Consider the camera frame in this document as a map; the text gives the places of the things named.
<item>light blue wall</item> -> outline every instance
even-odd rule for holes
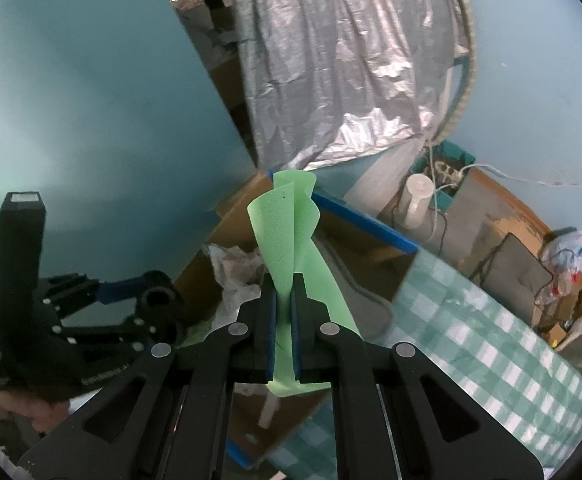
[[[0,203],[42,192],[43,274],[175,274],[253,171],[167,0],[0,0]]]
[[[582,181],[579,0],[471,0],[477,82],[450,140],[515,176]],[[551,228],[582,229],[582,188],[502,180]]]

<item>silver tarp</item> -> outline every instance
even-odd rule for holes
[[[430,138],[457,0],[234,0],[260,167],[312,170]]]

